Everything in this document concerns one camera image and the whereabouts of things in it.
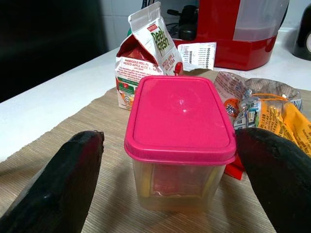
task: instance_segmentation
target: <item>beige placemat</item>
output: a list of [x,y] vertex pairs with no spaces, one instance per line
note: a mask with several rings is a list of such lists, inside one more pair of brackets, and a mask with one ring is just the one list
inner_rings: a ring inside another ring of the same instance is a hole
[[[200,73],[212,80],[215,74]],[[305,109],[309,110],[306,97],[310,92],[302,93]],[[77,132],[96,129],[104,131],[105,148],[83,232],[275,232],[247,176],[240,182],[224,175],[207,214],[162,213],[141,208],[136,197],[132,161],[123,149],[128,117],[129,112],[117,105],[116,90],[109,90],[0,163],[0,216],[62,144]]]

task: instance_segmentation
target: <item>red and white carton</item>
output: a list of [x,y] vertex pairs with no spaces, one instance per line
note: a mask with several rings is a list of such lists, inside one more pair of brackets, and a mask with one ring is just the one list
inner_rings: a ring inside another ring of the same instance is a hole
[[180,75],[181,56],[156,2],[128,17],[132,35],[121,44],[115,76],[119,107],[131,110],[139,81],[150,75]]

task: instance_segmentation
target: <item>carton top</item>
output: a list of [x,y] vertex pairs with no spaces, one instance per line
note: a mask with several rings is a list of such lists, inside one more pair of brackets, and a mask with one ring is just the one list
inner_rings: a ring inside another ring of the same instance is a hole
[[161,3],[155,2],[154,4],[141,9],[128,17],[128,22],[131,26],[133,33],[145,27],[156,19],[161,18]]
[[235,160],[236,140],[210,80],[149,76],[139,83],[124,147],[141,162],[218,166]]

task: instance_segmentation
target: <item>dark background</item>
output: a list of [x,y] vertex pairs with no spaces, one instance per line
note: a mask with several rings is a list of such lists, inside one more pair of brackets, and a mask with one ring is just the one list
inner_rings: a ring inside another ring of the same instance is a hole
[[106,51],[98,0],[0,0],[0,102]]

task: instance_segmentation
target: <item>white countertop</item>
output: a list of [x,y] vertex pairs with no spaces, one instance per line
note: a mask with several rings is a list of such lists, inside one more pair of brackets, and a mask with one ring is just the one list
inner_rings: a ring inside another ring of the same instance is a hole
[[[279,32],[270,61],[251,71],[223,68],[246,78],[268,78],[295,88],[311,90],[311,62],[294,57]],[[92,100],[115,86],[114,65],[118,49],[99,56],[18,96],[0,103],[0,162]]]

